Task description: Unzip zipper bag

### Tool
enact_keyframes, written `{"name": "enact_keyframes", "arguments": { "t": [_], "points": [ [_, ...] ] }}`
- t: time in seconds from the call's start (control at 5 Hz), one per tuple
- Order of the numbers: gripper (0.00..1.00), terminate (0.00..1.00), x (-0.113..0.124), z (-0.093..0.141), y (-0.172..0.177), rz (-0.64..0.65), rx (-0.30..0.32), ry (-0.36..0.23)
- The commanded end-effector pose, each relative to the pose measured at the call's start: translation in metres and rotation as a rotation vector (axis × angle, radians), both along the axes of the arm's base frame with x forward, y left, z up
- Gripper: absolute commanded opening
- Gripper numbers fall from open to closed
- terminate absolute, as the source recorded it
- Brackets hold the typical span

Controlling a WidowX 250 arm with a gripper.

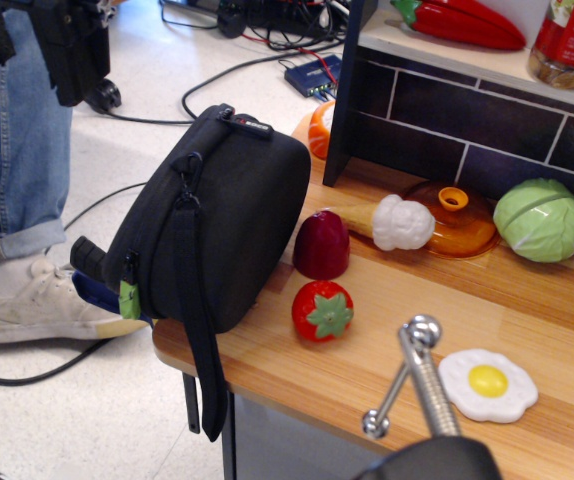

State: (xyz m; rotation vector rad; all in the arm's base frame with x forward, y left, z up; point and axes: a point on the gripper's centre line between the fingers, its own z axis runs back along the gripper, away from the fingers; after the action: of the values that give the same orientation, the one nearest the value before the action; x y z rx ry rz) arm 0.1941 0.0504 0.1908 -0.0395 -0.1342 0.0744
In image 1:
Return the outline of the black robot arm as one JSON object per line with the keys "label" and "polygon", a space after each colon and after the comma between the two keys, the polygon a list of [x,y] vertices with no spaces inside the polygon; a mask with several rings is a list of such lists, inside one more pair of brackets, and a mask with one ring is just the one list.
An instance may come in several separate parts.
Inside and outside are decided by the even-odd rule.
{"label": "black robot arm", "polygon": [[0,1],[0,65],[16,54],[3,13],[28,14],[59,103],[73,107],[110,72],[113,1]]}

